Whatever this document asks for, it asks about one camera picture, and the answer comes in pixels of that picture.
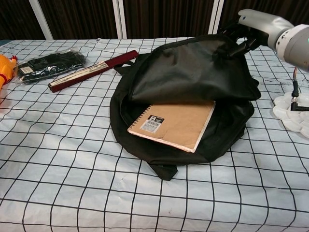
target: white stripe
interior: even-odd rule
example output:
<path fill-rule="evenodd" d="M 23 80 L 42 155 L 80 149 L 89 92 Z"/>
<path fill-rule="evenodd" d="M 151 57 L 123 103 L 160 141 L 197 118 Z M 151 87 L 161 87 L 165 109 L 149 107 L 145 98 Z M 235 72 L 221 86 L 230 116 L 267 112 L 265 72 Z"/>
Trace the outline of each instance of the white stripe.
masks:
<path fill-rule="evenodd" d="M 224 3 L 224 0 L 219 0 L 218 13 L 217 13 L 216 19 L 214 21 L 214 27 L 213 27 L 213 31 L 212 31 L 213 34 L 217 34 L 217 31 L 218 31 L 221 13 L 222 13 L 222 8 L 223 8 L 223 3 Z"/>
<path fill-rule="evenodd" d="M 127 39 L 126 37 L 126 19 L 125 19 L 125 9 L 123 0 L 118 0 L 119 4 L 119 14 L 121 20 L 121 29 L 122 29 L 122 37 L 123 39 Z"/>
<path fill-rule="evenodd" d="M 119 3 L 118 0 L 112 0 L 112 6 L 114 8 L 114 16 L 116 22 L 117 36 L 118 39 L 122 39 L 122 27 L 121 27 L 121 18 L 119 13 Z"/>
<path fill-rule="evenodd" d="M 29 0 L 30 5 L 34 11 L 34 14 L 39 22 L 42 32 L 47 40 L 53 40 L 52 33 L 50 32 L 49 26 L 46 22 L 45 16 L 43 14 L 42 8 L 38 0 Z"/>
<path fill-rule="evenodd" d="M 211 20 L 209 23 L 208 34 L 212 34 L 212 28 L 214 25 L 214 21 L 216 19 L 216 12 L 218 9 L 218 5 L 219 5 L 219 0 L 214 0 L 213 5 L 212 5 Z"/>

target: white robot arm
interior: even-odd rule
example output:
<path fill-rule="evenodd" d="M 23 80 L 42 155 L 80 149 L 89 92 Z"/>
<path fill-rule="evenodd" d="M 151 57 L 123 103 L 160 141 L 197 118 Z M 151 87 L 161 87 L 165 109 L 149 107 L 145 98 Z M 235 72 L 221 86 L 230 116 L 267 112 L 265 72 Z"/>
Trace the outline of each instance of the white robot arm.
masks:
<path fill-rule="evenodd" d="M 221 30 L 233 40 L 247 40 L 228 52 L 229 57 L 245 54 L 260 45 L 274 50 L 278 57 L 296 68 L 309 72 L 309 25 L 294 26 L 282 17 L 245 9 L 239 11 L 237 23 Z M 294 76 L 292 111 L 309 111 L 309 107 L 297 105 L 298 85 Z"/>

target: barcode label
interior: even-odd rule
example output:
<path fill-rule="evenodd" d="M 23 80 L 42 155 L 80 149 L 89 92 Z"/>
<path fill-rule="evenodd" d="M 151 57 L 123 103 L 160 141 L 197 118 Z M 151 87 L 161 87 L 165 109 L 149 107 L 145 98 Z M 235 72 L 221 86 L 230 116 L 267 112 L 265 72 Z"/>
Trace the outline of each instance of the barcode label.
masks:
<path fill-rule="evenodd" d="M 24 74 L 33 72 L 32 68 L 30 68 L 29 66 L 28 66 L 28 67 L 24 67 L 24 68 L 20 68 L 20 70 L 21 70 Z"/>
<path fill-rule="evenodd" d="M 160 122 L 154 122 L 152 120 L 147 119 L 140 128 L 142 130 L 155 133 L 160 126 L 161 126 Z"/>

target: rubber chicken toy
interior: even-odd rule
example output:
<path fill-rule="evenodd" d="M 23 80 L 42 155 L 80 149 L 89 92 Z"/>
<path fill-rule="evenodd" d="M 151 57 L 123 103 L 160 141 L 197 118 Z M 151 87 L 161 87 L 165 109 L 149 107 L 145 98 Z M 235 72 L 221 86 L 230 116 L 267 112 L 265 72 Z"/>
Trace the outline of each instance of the rubber chicken toy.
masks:
<path fill-rule="evenodd" d="M 4 84 L 8 83 L 13 78 L 16 63 L 16 56 L 12 56 L 11 59 L 8 59 L 4 55 L 0 55 L 0 90 Z"/>

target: brown curtain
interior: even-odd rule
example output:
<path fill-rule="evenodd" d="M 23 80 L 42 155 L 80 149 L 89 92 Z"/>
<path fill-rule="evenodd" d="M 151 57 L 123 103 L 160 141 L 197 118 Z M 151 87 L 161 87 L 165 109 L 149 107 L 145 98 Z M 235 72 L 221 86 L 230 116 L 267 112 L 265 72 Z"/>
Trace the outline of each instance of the brown curtain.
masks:
<path fill-rule="evenodd" d="M 213 0 L 124 0 L 128 38 L 208 33 Z"/>
<path fill-rule="evenodd" d="M 309 0 L 225 0 L 219 26 L 238 20 L 238 11 L 242 9 L 278 15 L 294 25 L 309 23 Z"/>
<path fill-rule="evenodd" d="M 117 38 L 112 0 L 39 0 L 54 39 Z"/>
<path fill-rule="evenodd" d="M 0 40 L 45 39 L 28 0 L 0 0 Z"/>

